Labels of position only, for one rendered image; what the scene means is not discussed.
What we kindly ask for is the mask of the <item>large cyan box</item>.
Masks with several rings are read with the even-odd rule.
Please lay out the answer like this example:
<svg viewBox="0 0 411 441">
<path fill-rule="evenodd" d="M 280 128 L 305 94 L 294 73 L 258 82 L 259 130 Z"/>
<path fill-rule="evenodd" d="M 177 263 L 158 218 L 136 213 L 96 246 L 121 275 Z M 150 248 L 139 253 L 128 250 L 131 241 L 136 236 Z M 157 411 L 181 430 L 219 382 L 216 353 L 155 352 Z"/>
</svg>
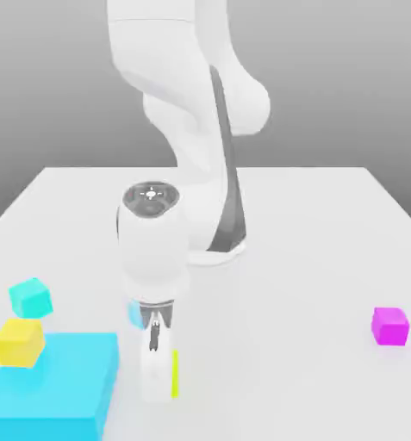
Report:
<svg viewBox="0 0 411 441">
<path fill-rule="evenodd" d="M 0 441 L 103 441 L 118 367 L 112 332 L 47 334 L 33 368 L 0 367 Z"/>
</svg>

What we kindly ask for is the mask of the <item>small teal cube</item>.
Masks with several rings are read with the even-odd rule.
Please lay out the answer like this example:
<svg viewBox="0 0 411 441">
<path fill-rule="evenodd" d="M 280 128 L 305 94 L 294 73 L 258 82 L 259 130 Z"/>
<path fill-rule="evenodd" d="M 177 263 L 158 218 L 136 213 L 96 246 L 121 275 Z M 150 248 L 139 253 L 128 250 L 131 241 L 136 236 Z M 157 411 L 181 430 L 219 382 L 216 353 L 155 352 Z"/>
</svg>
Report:
<svg viewBox="0 0 411 441">
<path fill-rule="evenodd" d="M 41 319 L 53 311 L 50 290 L 33 277 L 9 288 L 11 307 L 23 319 Z"/>
</svg>

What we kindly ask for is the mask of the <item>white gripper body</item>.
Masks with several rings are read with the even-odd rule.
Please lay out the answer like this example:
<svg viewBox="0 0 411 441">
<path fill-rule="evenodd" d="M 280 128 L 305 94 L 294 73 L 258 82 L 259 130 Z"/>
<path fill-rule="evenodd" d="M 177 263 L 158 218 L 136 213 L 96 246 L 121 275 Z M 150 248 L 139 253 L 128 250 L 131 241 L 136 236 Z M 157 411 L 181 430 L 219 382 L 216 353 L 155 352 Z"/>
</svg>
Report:
<svg viewBox="0 0 411 441">
<path fill-rule="evenodd" d="M 171 400 L 172 344 L 171 330 L 164 325 L 149 325 L 140 345 L 140 380 L 147 402 Z"/>
</svg>

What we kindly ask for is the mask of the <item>small magenta cube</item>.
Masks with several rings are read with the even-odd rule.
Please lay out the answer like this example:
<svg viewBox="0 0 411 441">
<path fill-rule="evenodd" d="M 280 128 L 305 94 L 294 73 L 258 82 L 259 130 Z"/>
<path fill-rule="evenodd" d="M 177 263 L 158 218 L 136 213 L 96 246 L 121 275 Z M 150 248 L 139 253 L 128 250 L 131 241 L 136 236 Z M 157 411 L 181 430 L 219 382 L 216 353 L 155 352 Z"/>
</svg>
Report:
<svg viewBox="0 0 411 441">
<path fill-rule="evenodd" d="M 408 318 L 401 308 L 374 308 L 371 331 L 378 345 L 404 346 L 409 329 Z"/>
</svg>

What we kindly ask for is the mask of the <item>small yellow cube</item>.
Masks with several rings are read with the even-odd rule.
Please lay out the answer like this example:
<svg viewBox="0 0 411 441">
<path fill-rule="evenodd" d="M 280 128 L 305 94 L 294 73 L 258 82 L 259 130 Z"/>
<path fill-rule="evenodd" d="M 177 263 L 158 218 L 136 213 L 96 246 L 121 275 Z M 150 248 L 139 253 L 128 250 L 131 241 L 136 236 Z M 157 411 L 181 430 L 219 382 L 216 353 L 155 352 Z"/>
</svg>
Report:
<svg viewBox="0 0 411 441">
<path fill-rule="evenodd" d="M 9 318 L 0 329 L 0 364 L 31 369 L 45 345 L 40 320 Z"/>
</svg>

